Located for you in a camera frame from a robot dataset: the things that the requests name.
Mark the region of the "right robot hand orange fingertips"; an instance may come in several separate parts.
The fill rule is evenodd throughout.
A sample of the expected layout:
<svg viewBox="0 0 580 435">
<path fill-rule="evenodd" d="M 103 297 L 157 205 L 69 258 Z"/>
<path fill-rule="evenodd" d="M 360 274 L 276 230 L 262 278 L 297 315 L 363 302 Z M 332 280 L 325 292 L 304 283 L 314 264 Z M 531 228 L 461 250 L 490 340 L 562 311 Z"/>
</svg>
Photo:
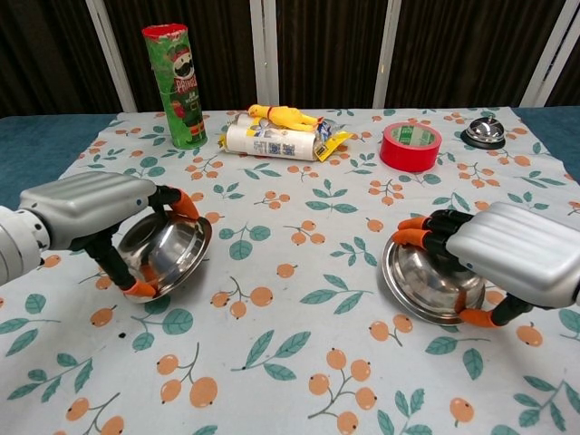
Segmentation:
<svg viewBox="0 0 580 435">
<path fill-rule="evenodd" d="M 391 239 L 449 258 L 505 291 L 490 311 L 460 309 L 465 323 L 495 328 L 534 307 L 579 302 L 578 230 L 529 210 L 502 202 L 475 215 L 438 209 L 402 221 Z"/>
</svg>

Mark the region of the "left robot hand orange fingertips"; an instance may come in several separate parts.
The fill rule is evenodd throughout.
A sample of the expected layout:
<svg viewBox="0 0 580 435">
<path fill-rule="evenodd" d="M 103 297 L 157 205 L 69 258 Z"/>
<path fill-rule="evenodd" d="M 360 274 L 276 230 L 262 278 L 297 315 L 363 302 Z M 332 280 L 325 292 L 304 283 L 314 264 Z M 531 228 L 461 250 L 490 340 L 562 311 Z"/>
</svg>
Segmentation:
<svg viewBox="0 0 580 435">
<path fill-rule="evenodd" d="M 126 219 L 151 207 L 168 205 L 177 214 L 197 219 L 198 210 L 179 188 L 157 185 L 115 172 L 85 172 L 23 191 L 16 211 L 1 218 L 2 259 L 7 280 L 30 272 L 45 250 L 84 250 L 125 295 L 154 297 L 159 285 L 135 277 L 112 244 Z"/>
</svg>

